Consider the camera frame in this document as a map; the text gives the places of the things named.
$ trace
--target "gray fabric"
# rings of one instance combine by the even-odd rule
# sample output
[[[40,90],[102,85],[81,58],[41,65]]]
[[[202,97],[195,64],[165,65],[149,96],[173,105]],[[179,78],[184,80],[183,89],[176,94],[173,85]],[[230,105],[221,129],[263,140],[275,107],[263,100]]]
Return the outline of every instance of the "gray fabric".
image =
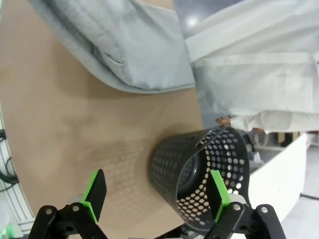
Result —
[[[176,13],[138,0],[29,0],[105,84],[133,93],[194,87]]]

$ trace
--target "white fabric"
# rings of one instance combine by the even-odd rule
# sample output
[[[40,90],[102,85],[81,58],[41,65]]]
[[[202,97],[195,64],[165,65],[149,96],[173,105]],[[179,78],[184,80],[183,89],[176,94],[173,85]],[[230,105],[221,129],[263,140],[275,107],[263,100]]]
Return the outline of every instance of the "white fabric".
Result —
[[[319,129],[319,0],[246,0],[187,35],[203,113],[246,131]]]

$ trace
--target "table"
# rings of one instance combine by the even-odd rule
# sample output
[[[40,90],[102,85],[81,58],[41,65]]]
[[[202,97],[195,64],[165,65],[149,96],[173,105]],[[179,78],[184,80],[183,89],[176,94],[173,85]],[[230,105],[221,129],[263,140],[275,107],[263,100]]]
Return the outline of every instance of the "table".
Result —
[[[26,0],[5,2],[0,32],[5,128],[34,213],[62,208],[102,168],[108,194],[99,226],[108,238],[154,238],[182,224],[149,184],[147,163],[163,138],[202,128],[195,89],[135,95],[106,86]]]

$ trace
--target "mesh basket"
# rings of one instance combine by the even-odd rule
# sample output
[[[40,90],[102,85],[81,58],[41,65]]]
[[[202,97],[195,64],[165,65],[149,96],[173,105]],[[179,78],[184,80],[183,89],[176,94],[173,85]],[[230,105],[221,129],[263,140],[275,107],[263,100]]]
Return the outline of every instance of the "mesh basket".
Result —
[[[156,147],[149,164],[150,181],[156,190],[189,226],[202,232],[214,223],[205,193],[210,170],[219,170],[228,192],[242,195],[249,204],[247,149],[231,127],[166,138]]]

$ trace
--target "floor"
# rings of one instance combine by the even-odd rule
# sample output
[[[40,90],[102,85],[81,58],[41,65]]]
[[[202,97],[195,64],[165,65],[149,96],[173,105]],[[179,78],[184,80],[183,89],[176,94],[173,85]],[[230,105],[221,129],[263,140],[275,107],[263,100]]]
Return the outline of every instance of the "floor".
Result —
[[[306,182],[303,194],[319,197],[319,148],[307,154]],[[301,197],[282,222],[287,239],[312,239],[319,235],[319,201]]]

